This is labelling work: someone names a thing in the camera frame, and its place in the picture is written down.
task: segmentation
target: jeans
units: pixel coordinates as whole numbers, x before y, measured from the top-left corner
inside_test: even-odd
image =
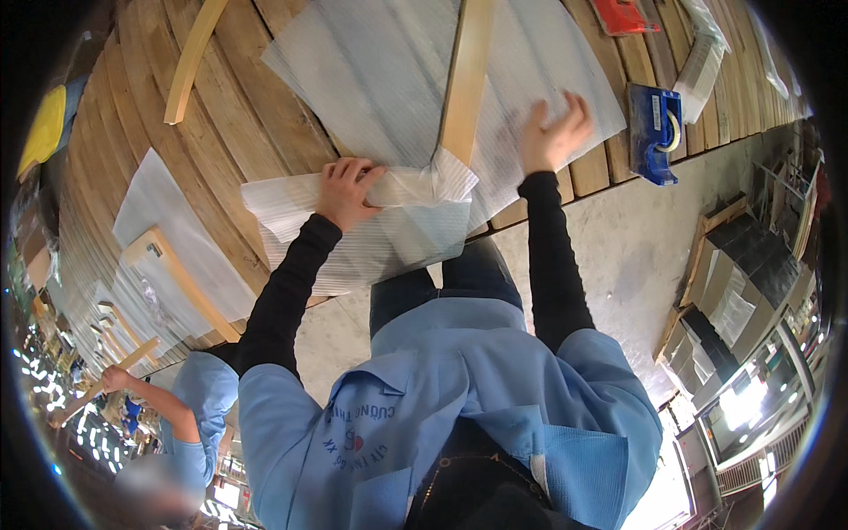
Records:
[[[435,298],[496,298],[524,311],[504,257],[489,237],[466,245],[460,256],[444,261],[442,277],[442,289],[436,289],[427,269],[371,286],[371,338],[396,317]]]

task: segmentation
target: stack of boxes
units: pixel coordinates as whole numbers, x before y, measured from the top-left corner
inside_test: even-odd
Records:
[[[801,266],[781,237],[749,215],[707,234],[695,268],[693,307],[673,328],[671,376],[700,409],[772,329],[798,283]]]

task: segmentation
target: blue uniform shirt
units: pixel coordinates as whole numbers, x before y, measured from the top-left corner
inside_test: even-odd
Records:
[[[553,506],[619,528],[656,469],[659,418],[621,346],[591,329],[552,354],[497,299],[438,298],[389,322],[322,409],[292,373],[239,383],[254,511],[278,528],[397,528],[455,419],[526,465]]]
[[[218,445],[224,437],[224,418],[238,397],[238,375],[223,360],[204,352],[190,352],[170,390],[194,413],[200,442],[189,444],[174,439],[165,418],[159,421],[159,438],[165,453],[192,462],[209,486],[215,475]]]

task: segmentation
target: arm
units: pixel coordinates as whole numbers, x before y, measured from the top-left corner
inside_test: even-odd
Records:
[[[552,352],[576,330],[594,329],[554,173],[557,162],[586,141],[592,123],[582,98],[568,92],[565,97],[569,111],[548,127],[544,102],[533,107],[522,139],[527,178],[518,187],[527,200],[533,323]]]
[[[363,170],[369,171],[357,181]],[[385,171],[383,167],[371,169],[367,159],[340,159],[324,166],[315,213],[300,228],[286,258],[262,289],[238,342],[232,368],[239,377],[256,365],[271,363],[286,368],[300,380],[294,338],[315,277],[343,232],[382,211],[365,206],[364,201],[368,188]]]
[[[103,391],[106,393],[126,389],[138,394],[151,407],[170,422],[174,429],[174,438],[189,444],[200,442],[198,424],[188,405],[164,388],[155,387],[131,376],[126,370],[112,365],[103,371]]]

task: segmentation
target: wooden stick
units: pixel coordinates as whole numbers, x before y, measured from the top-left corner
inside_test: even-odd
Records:
[[[104,329],[103,335],[105,335],[106,338],[109,340],[109,347],[114,351],[118,352],[120,354],[121,359],[126,359],[129,356],[124,347],[121,346],[118,342],[118,339],[115,338],[114,333],[112,333],[112,330],[108,328]]]
[[[212,36],[220,14],[226,7],[227,0],[206,0],[200,8],[198,17],[194,20],[192,30],[188,33],[186,45],[182,49],[180,62],[176,65],[174,80],[168,92],[168,104],[165,106],[165,123],[177,124],[186,113],[188,95],[194,85],[194,76],[198,73],[200,59],[204,56],[206,45]]]
[[[165,266],[165,270],[180,286],[183,294],[194,306],[194,309],[220,333],[224,339],[237,343],[242,337],[226,318],[212,305],[206,295],[198,287],[192,276],[176,256],[174,249],[168,243],[165,235],[158,226],[153,226],[144,232],[137,240],[130,243],[121,254],[130,266],[138,263],[148,252],[153,252]]]
[[[124,370],[129,370],[132,368],[139,360],[141,360],[145,355],[149,354],[153,350],[159,346],[159,337],[153,337],[148,340],[146,343],[142,344],[141,348],[127,355],[126,359],[122,360],[118,363],[119,368],[123,368]],[[86,393],[82,395],[81,398],[74,399],[68,406],[62,409],[61,412],[57,413],[50,420],[50,425],[53,428],[59,428],[63,423],[67,422],[70,418],[74,416],[77,412],[82,410],[86,404],[94,399],[100,392],[103,391],[103,379],[99,379],[96,383],[89,388]]]
[[[463,1],[438,142],[466,166],[471,165],[493,21],[494,0]]]
[[[106,337],[103,336],[103,330],[101,330],[99,327],[92,324],[92,331],[94,332],[95,335],[100,337],[100,342],[103,345],[103,349],[105,350],[107,356],[109,357],[109,360],[111,360],[113,363],[120,362],[120,358],[118,357],[114,348],[112,347],[111,344],[109,344],[107,342]]]
[[[126,331],[126,334],[130,336],[130,340],[136,345],[136,348],[139,348],[142,345],[141,338],[130,327],[130,323],[126,321],[124,314],[120,312],[118,306],[111,302],[100,301],[98,302],[98,309],[101,313],[114,316],[114,318],[124,327],[124,331]],[[153,352],[150,352],[150,355],[148,355],[148,360],[154,367],[159,365],[159,359],[156,359]]]

